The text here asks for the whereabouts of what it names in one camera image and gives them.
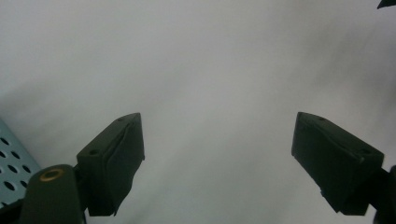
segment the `hole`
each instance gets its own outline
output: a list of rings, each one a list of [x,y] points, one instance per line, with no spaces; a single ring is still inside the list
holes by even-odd
[[[20,155],[18,155],[18,153],[16,153],[15,151],[11,151],[11,154],[17,158],[18,160],[21,158]]]
[[[63,169],[52,169],[50,171],[47,171],[43,175],[41,175],[40,180],[43,182],[51,181],[51,180],[59,178],[63,174],[64,174]]]
[[[22,184],[25,188],[27,188],[27,183],[24,182],[23,180],[21,180],[21,184]]]
[[[9,146],[9,142],[6,140],[6,138],[1,137],[0,140],[1,140],[4,144],[6,144],[7,146]]]
[[[27,173],[29,173],[29,174],[31,173],[29,167],[23,165],[22,168],[23,168],[23,170],[25,170]]]
[[[9,165],[8,168],[10,171],[14,172],[15,174],[18,173],[18,169],[15,166]]]
[[[93,149],[93,150],[90,151],[90,155],[91,155],[91,156],[94,156],[94,155],[96,155],[96,154],[98,154],[98,153],[99,153],[99,150],[98,150],[98,149]]]
[[[15,187],[13,184],[9,183],[8,181],[4,182],[4,185],[6,185],[6,187],[10,190],[15,190]]]
[[[48,172],[46,172],[46,173],[44,174],[44,177],[46,177],[46,178],[53,178],[53,177],[59,175],[59,173],[60,173],[60,172],[59,172],[58,170],[48,171]]]

